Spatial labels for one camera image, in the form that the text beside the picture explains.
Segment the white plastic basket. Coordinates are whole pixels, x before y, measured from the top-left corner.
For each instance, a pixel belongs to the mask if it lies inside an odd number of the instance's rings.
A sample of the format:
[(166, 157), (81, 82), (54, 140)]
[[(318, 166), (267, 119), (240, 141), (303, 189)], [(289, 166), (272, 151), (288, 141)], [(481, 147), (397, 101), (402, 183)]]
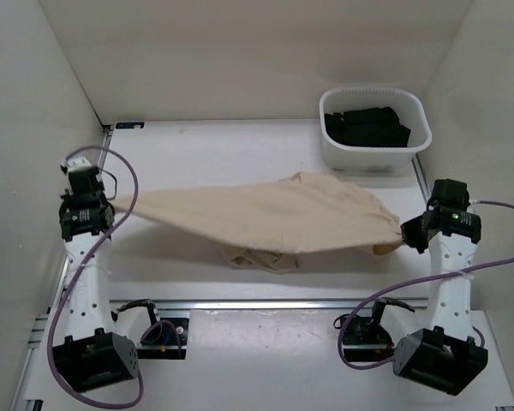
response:
[[(406, 148), (354, 147), (334, 141), (326, 132), (325, 115), (347, 110), (391, 107), (410, 129)], [(412, 92), (392, 86), (340, 86), (322, 94), (319, 102), (320, 148), (326, 165), (335, 170), (393, 172), (404, 168), (433, 141), (421, 100)]]

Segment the beige trousers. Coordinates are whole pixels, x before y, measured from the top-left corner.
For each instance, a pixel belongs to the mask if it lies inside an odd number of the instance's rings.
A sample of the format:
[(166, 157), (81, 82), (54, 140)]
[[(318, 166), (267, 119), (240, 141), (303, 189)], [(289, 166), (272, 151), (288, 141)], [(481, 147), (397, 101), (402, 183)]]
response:
[(336, 176), (297, 172), (276, 182), (165, 189), (113, 206), (218, 242), (239, 268), (293, 271), (297, 257), (349, 248), (384, 256), (403, 244), (401, 223), (375, 195)]

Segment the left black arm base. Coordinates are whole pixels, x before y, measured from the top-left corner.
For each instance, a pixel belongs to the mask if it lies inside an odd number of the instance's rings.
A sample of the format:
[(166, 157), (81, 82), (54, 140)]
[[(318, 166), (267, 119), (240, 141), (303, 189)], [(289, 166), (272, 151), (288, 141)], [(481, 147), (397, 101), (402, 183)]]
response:
[(168, 318), (176, 333), (168, 325), (160, 325), (140, 344), (137, 352), (143, 360), (185, 360), (188, 345), (189, 318)]

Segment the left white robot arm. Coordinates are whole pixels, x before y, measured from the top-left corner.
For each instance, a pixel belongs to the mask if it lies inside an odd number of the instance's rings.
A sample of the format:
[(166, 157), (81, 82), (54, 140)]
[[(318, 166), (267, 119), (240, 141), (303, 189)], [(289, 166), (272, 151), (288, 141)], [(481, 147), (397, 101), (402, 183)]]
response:
[(69, 257), (70, 291), (59, 336), (52, 341), (52, 359), (65, 383), (85, 393), (136, 378), (137, 345), (159, 339), (163, 323), (147, 302), (119, 313), (111, 309), (108, 259), (114, 207), (97, 166), (77, 159), (62, 170), (69, 185), (61, 197), (59, 222)]

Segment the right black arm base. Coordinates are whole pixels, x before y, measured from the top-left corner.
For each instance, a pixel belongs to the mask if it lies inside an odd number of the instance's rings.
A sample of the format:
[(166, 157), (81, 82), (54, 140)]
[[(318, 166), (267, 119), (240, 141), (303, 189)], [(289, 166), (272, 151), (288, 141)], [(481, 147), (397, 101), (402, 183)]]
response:
[(343, 336), (344, 358), (356, 364), (385, 360), (394, 350), (390, 334), (370, 317), (356, 315)]

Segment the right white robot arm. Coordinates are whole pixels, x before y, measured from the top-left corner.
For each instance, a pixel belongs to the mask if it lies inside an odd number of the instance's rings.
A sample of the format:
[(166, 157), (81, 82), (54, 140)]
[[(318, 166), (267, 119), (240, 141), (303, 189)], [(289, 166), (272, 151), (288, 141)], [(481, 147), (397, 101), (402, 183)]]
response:
[(403, 241), (419, 253), (428, 252), (434, 279), (427, 308), (384, 297), (374, 303), (368, 334), (394, 345), (395, 375), (459, 395), (486, 367), (488, 352), (474, 338), (470, 319), (471, 281), (462, 271), (471, 267), (481, 239), (481, 220), (469, 212), (464, 182), (435, 181), (427, 209), (402, 226)]

